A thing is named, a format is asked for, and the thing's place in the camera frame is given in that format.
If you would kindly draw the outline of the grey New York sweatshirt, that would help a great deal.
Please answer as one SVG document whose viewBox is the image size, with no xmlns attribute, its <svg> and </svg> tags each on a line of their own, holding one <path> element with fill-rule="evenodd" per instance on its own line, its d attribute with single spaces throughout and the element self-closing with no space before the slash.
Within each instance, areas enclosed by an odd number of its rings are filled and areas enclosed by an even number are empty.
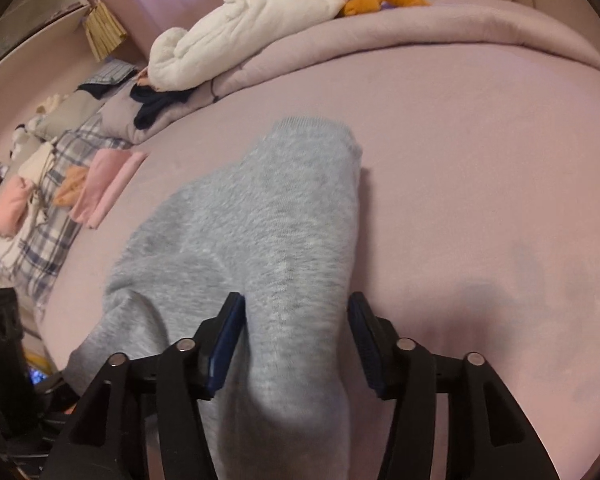
<svg viewBox="0 0 600 480">
<path fill-rule="evenodd" d="M 183 185 L 129 238 L 68 383 L 84 391 L 114 352 L 163 352 L 239 292 L 246 328 L 225 387 L 201 407 L 220 477 L 346 478 L 337 347 L 361 155 L 347 126 L 291 117 L 239 162 Z"/>
</svg>

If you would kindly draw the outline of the white cream cloth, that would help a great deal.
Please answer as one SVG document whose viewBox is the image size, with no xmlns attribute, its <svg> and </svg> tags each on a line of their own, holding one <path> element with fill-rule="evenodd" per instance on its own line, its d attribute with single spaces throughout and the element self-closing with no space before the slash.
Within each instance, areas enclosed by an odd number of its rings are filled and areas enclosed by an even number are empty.
<svg viewBox="0 0 600 480">
<path fill-rule="evenodd" d="M 44 198 L 41 185 L 45 175 L 53 168 L 55 153 L 52 144 L 45 142 L 32 153 L 17 169 L 18 176 L 31 180 L 35 189 L 28 201 L 27 217 L 14 237 L 0 237 L 0 270 L 12 272 L 22 254 L 24 243 L 34 233 L 35 229 L 47 221 Z"/>
</svg>

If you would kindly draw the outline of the light pink folded cloth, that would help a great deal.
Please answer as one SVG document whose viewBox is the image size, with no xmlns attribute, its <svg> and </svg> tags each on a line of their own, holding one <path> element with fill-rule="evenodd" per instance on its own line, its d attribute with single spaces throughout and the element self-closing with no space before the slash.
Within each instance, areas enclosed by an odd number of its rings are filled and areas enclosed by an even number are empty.
<svg viewBox="0 0 600 480">
<path fill-rule="evenodd" d="M 11 177 L 0 195 L 0 237 L 14 237 L 27 217 L 28 201 L 35 189 L 26 178 Z"/>
</svg>

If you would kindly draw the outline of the folded orange garment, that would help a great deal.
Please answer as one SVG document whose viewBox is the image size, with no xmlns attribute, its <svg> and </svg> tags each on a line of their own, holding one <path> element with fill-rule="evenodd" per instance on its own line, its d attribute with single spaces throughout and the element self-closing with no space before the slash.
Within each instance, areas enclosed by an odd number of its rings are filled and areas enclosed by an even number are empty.
<svg viewBox="0 0 600 480">
<path fill-rule="evenodd" d="M 84 166 L 70 166 L 67 168 L 65 179 L 53 197 L 56 207 L 73 207 L 78 201 L 90 168 Z"/>
</svg>

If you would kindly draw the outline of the folded pink garment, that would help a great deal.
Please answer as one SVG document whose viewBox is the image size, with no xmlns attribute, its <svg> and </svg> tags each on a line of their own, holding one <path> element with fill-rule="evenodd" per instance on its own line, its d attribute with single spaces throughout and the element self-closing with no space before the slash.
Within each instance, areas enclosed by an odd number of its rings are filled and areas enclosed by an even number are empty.
<svg viewBox="0 0 600 480">
<path fill-rule="evenodd" d="M 69 212 L 72 221 L 97 229 L 114 206 L 147 154 L 104 148 L 94 156 L 84 187 Z"/>
</svg>

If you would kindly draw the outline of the plaid blue white blanket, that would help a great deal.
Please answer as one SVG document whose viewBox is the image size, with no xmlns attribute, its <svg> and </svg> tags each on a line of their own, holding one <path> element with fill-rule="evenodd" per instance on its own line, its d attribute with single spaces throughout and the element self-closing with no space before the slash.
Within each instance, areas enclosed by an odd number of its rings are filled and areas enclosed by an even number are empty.
<svg viewBox="0 0 600 480">
<path fill-rule="evenodd" d="M 25 294 L 42 313 L 64 265 L 69 249 L 80 232 L 69 209 L 53 204 L 53 198 L 73 166 L 87 167 L 102 148 L 123 150 L 129 142 L 106 136 L 102 115 L 95 114 L 79 128 L 69 130 L 54 144 L 55 161 L 33 193 L 38 218 L 27 221 L 24 233 L 0 240 L 0 282 Z"/>
</svg>

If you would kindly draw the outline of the small plush toys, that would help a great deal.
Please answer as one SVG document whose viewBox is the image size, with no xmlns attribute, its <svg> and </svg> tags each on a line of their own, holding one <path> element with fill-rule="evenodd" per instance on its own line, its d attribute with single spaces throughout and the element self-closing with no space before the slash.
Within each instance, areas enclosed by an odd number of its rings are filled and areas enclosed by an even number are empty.
<svg viewBox="0 0 600 480">
<path fill-rule="evenodd" d="M 26 144 L 35 133 L 36 128 L 42 122 L 42 120 L 54 110 L 60 107 L 60 104 L 68 98 L 68 94 L 55 93 L 52 96 L 48 96 L 42 103 L 38 104 L 35 109 L 34 115 L 23 124 L 19 124 L 14 132 L 12 133 L 12 146 L 9 150 L 9 159 L 14 160 L 16 156 L 22 151 L 24 144 Z"/>
</svg>

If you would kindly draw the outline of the grey pillow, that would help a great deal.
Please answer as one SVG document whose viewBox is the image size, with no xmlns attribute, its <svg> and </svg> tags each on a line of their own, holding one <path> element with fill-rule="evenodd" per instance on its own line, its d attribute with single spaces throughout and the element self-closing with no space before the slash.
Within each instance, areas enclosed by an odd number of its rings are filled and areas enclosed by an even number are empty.
<svg viewBox="0 0 600 480">
<path fill-rule="evenodd" d="M 44 115 L 33 128 L 33 134 L 45 141 L 56 139 L 68 130 L 81 127 L 87 119 L 102 108 L 104 103 L 104 100 L 95 99 L 91 93 L 76 90 L 58 107 Z"/>
</svg>

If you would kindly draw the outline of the dark navy garment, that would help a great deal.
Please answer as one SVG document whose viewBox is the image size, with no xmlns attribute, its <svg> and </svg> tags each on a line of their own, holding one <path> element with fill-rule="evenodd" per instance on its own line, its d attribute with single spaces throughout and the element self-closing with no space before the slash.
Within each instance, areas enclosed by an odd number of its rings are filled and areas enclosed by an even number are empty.
<svg viewBox="0 0 600 480">
<path fill-rule="evenodd" d="M 140 110 L 134 117 L 134 126 L 140 130 L 150 128 L 159 114 L 175 104 L 184 104 L 194 92 L 193 89 L 180 91 L 157 91 L 151 86 L 134 84 L 130 91 L 133 101 L 140 103 Z"/>
</svg>

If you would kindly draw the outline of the striped blue folded cloth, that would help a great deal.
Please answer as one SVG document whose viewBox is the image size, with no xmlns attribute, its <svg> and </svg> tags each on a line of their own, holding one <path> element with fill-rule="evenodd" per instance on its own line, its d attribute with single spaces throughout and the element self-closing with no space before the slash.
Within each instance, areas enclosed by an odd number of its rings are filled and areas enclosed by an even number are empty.
<svg viewBox="0 0 600 480">
<path fill-rule="evenodd" d="M 105 63 L 96 73 L 78 85 L 78 90 L 85 91 L 94 99 L 101 100 L 106 94 L 117 89 L 125 81 L 137 73 L 134 64 L 113 58 Z"/>
</svg>

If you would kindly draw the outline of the mauve folded duvet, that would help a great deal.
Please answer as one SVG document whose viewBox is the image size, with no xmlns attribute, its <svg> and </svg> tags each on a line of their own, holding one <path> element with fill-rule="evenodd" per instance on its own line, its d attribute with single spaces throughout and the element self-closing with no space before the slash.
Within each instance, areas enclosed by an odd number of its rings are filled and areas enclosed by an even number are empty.
<svg viewBox="0 0 600 480">
<path fill-rule="evenodd" d="M 239 90 L 356 52 L 411 44 L 508 44 L 557 55 L 600 71 L 600 54 L 581 35 L 540 11 L 506 0 L 427 0 L 426 6 L 338 16 L 269 44 L 193 88 L 184 104 L 161 112 L 146 130 L 134 126 L 140 103 L 129 82 L 102 108 L 110 138 L 141 144 L 180 118 Z"/>
</svg>

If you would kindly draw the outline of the white goose plush toy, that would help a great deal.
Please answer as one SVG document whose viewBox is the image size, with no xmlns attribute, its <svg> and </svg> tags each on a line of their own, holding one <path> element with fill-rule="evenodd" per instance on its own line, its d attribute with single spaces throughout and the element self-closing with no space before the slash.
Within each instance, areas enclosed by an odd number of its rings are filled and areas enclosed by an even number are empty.
<svg viewBox="0 0 600 480">
<path fill-rule="evenodd" d="M 427 0 L 223 0 L 189 29 L 172 27 L 154 41 L 147 77 L 160 91 L 183 91 L 221 75 L 273 42 L 338 18 Z"/>
</svg>

